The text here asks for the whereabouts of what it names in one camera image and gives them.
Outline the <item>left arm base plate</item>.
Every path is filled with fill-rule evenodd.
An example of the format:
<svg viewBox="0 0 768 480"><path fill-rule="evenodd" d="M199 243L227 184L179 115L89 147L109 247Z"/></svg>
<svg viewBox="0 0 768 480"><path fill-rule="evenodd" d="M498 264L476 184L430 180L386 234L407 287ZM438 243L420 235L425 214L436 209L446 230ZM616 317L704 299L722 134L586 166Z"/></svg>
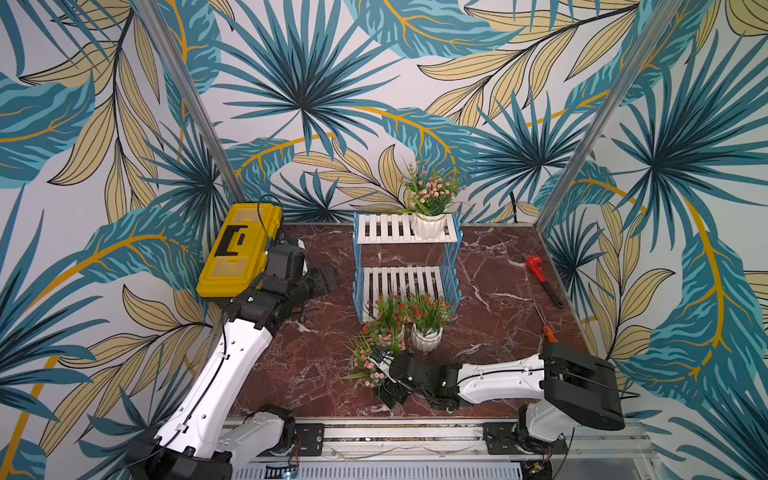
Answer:
<svg viewBox="0 0 768 480"><path fill-rule="evenodd" d="M278 444L261 454L261 457L319 457L322 455L325 425L299 423L284 428Z"/></svg>

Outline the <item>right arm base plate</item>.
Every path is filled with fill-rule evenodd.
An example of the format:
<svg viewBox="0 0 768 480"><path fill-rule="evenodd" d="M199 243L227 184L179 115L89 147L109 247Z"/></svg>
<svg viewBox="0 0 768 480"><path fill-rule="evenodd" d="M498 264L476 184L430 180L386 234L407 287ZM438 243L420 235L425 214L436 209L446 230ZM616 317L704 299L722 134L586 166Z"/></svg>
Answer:
<svg viewBox="0 0 768 480"><path fill-rule="evenodd" d="M566 439L560 435L555 441L535 439L517 422L486 422L482 424L482 438L489 455L543 455L566 451Z"/></svg>

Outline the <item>red flower pot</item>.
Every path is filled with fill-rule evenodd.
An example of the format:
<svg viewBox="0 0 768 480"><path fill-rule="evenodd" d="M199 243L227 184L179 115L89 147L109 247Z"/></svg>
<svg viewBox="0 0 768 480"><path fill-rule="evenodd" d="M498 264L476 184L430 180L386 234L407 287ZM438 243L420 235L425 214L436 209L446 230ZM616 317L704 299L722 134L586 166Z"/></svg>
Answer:
<svg viewBox="0 0 768 480"><path fill-rule="evenodd" d="M404 349L407 320L406 300L399 296L381 297L375 304L374 318L363 326L369 344L398 352Z"/></svg>
<svg viewBox="0 0 768 480"><path fill-rule="evenodd" d="M428 353L439 346L445 325L453 319L453 308L437 297L413 296L407 301L406 317L411 325L413 347Z"/></svg>

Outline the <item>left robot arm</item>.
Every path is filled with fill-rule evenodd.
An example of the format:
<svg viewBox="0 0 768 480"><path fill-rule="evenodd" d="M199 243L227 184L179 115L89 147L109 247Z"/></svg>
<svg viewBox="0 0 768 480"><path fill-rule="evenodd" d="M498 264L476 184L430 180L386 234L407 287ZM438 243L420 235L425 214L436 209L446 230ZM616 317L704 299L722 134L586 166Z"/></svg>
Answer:
<svg viewBox="0 0 768 480"><path fill-rule="evenodd" d="M264 271L223 309L220 340L186 397L155 434L131 443L125 459L131 477L229 479L264 453L292 455L299 438L287 409L263 407L229 432L224 423L283 323L338 287L332 264L309 268L305 249L273 247Z"/></svg>

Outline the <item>pink flower pot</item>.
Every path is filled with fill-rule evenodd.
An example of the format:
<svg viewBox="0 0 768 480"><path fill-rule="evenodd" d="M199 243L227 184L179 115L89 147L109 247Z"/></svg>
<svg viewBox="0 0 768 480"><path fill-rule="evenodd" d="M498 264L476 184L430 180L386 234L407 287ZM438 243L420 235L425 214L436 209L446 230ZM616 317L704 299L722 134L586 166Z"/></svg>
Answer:
<svg viewBox="0 0 768 480"><path fill-rule="evenodd" d="M387 376L378 369L372 360L373 345L369 339L364 335L356 335L350 340L348 348L352 371L343 379L356 381L359 385L369 389L382 387Z"/></svg>
<svg viewBox="0 0 768 480"><path fill-rule="evenodd" d="M444 231L448 209L462 190L461 182L445 170L427 169L422 161L409 163L401 175L405 188L405 212L417 237L434 240Z"/></svg>

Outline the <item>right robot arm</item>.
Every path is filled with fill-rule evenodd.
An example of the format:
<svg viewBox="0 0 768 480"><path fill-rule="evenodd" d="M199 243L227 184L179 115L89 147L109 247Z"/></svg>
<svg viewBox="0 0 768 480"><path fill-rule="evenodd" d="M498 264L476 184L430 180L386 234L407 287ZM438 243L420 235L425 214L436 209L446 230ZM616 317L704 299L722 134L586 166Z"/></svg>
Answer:
<svg viewBox="0 0 768 480"><path fill-rule="evenodd" d="M562 343L549 342L525 359L485 365L428 366L407 352L374 348L368 363L383 377L377 394L388 408L411 396L448 413L489 401L526 400L513 426L484 433L490 443L521 453L545 453L578 426L625 428L615 367Z"/></svg>

